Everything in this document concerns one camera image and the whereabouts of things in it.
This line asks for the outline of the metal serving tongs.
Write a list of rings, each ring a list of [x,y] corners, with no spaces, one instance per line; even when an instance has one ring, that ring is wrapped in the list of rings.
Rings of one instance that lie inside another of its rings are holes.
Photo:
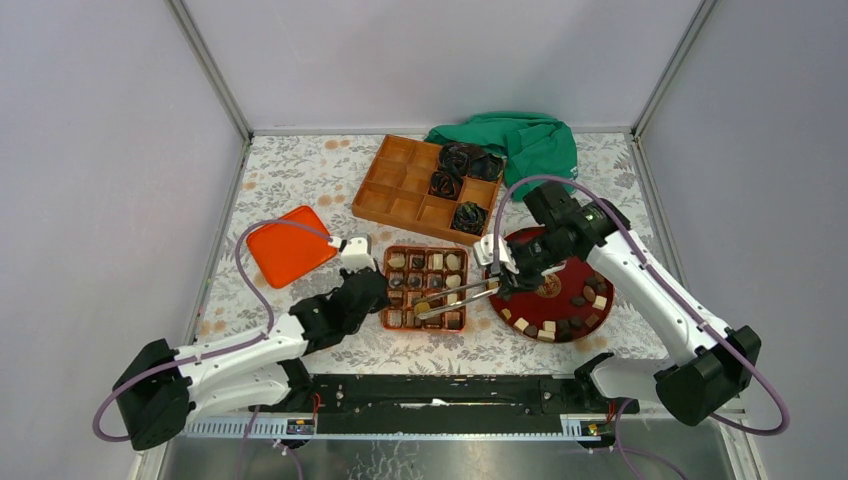
[[[437,317],[493,296],[499,288],[500,281],[494,278],[427,294],[414,301],[413,312],[416,318],[422,320]]]

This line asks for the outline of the red round plate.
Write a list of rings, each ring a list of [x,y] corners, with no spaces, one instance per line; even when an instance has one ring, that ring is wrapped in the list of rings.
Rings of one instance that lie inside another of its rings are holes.
[[[615,287],[588,263],[571,257],[532,292],[489,298],[504,323],[546,343],[570,343],[595,332],[609,316]]]

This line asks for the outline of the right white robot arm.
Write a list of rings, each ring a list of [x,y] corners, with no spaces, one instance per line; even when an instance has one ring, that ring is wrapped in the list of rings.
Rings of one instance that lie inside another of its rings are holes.
[[[749,326],[733,328],[704,308],[647,251],[629,220],[608,200],[581,204],[567,180],[536,176],[524,203],[543,231],[525,243],[508,243],[498,210],[475,256],[499,276],[500,295],[536,285],[572,258],[590,266],[629,300],[668,352],[666,363],[602,356],[573,386],[575,402],[597,412],[612,398],[662,404],[679,422],[696,426],[746,389],[762,341]]]

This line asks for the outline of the orange chocolate box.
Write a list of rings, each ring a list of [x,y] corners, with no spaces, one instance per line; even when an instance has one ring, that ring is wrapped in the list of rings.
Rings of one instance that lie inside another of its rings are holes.
[[[449,271],[444,265],[441,271],[429,270],[428,256],[433,253],[441,253],[444,259],[447,254],[458,255],[462,268],[459,271]],[[425,258],[426,266],[423,270],[410,268],[411,255],[422,255]],[[448,275],[461,275],[463,285],[467,280],[467,273],[468,258],[462,249],[402,245],[389,247],[384,253],[384,275],[388,280],[390,304],[380,312],[382,327],[396,331],[461,332],[466,326],[465,307],[422,320],[415,317],[413,303],[427,294],[447,290],[444,282]]]

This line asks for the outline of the orange box lid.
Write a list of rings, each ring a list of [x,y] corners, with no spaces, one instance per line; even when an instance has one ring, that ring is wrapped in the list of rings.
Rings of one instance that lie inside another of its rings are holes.
[[[247,247],[266,283],[281,289],[333,259],[338,250],[315,211],[299,206],[247,236]]]

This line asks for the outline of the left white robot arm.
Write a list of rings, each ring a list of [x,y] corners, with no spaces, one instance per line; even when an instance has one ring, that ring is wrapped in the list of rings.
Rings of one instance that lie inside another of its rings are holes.
[[[345,273],[326,294],[303,299],[270,330],[172,347],[145,345],[112,387],[136,451],[161,445],[200,418],[252,406],[296,411],[309,401],[311,380],[301,359],[358,332],[389,304],[388,280],[370,268]]]

